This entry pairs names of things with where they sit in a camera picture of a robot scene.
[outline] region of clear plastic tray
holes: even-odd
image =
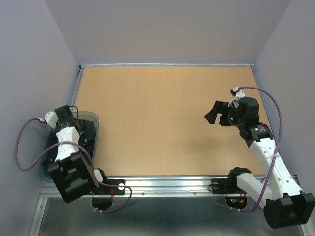
[[[97,114],[93,113],[93,112],[79,112],[79,119],[85,119],[88,121],[92,121],[94,122],[94,132],[96,132],[96,136],[95,136],[95,143],[94,143],[94,150],[96,150],[96,144],[97,144],[97,138],[98,138],[98,131],[99,131],[99,118],[97,116]],[[44,169],[43,163],[46,160],[47,156],[45,155],[41,161],[41,165],[39,168],[39,173],[41,178],[45,181],[45,182],[53,182],[53,180],[51,179],[51,177],[49,176],[49,173],[46,169]],[[95,159],[95,151],[93,152],[93,156],[91,157],[92,161],[94,162]]]

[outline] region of white cable clip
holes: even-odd
[[[233,92],[239,92],[239,88],[238,87],[235,87],[234,89],[233,89]]]
[[[39,121],[39,123],[42,123],[42,124],[45,124],[45,123],[46,123],[45,119],[42,118],[42,117],[38,118],[38,121]]]

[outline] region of metal frame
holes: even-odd
[[[215,63],[108,63],[108,64],[90,64],[81,65],[80,68],[91,67],[252,67],[253,64],[215,64]]]
[[[84,68],[91,67],[141,67],[141,66],[230,66],[230,67],[252,67],[252,64],[166,64],[166,63],[139,63],[139,64],[99,64],[83,65],[80,67],[75,92],[72,98],[72,105],[75,105],[80,85],[82,82]],[[257,179],[263,179],[263,175],[255,176]],[[212,194],[208,187],[212,178],[227,178],[227,176],[158,176],[158,177],[109,177],[109,179],[125,179],[126,186],[133,190],[132,197],[231,197],[235,194]],[[130,191],[125,190],[125,194],[115,197],[128,197]],[[91,198],[92,195],[85,195],[84,198]],[[43,181],[40,196],[38,199],[35,215],[31,225],[30,236],[37,236],[40,233],[40,226],[44,217],[48,198],[61,198],[56,186],[53,183]],[[310,221],[301,226],[305,236],[312,236],[314,230]]]
[[[44,218],[44,213],[47,205],[47,200],[48,198],[39,197],[29,236],[39,235],[41,222]]]
[[[111,179],[124,179],[126,186],[132,188],[133,198],[148,197],[231,197],[239,194],[212,194],[208,187],[212,178],[227,178],[227,176],[199,176],[199,177],[109,177]],[[263,175],[256,176],[261,180]],[[124,195],[117,195],[117,198],[126,198],[130,191],[125,189]],[[40,190],[40,196],[45,198],[60,198],[60,194],[53,183],[44,182]],[[93,197],[104,197],[104,195],[93,195]]]

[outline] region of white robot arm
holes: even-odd
[[[214,124],[217,114],[222,114],[221,126],[236,126],[240,136],[256,155],[263,170],[269,175],[270,189],[258,181],[247,168],[236,167],[227,179],[214,179],[213,193],[228,194],[240,190],[251,196],[263,209],[267,223],[276,229],[284,226],[306,224],[315,206],[311,193],[305,194],[294,181],[279,153],[274,153],[276,142],[266,124],[259,122],[259,104],[246,97],[238,87],[231,90],[230,102],[216,101],[205,119]]]
[[[82,132],[69,106],[48,112],[43,122],[55,129],[58,142],[61,143],[54,163],[49,164],[47,170],[65,202],[70,203],[88,192],[99,189],[99,182],[108,183],[104,171],[93,171],[77,146],[63,144],[65,141],[78,144]]]

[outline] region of white wall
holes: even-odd
[[[255,66],[257,85],[270,91],[283,114],[282,157],[303,189],[315,195],[315,1],[292,0]],[[273,131],[278,115],[264,96]]]
[[[0,1],[0,235],[28,235],[39,195],[38,166],[20,172],[14,147],[21,125],[70,101],[77,63],[43,0]],[[20,159],[43,151],[47,129],[25,130]]]
[[[290,0],[45,0],[79,64],[253,63]]]

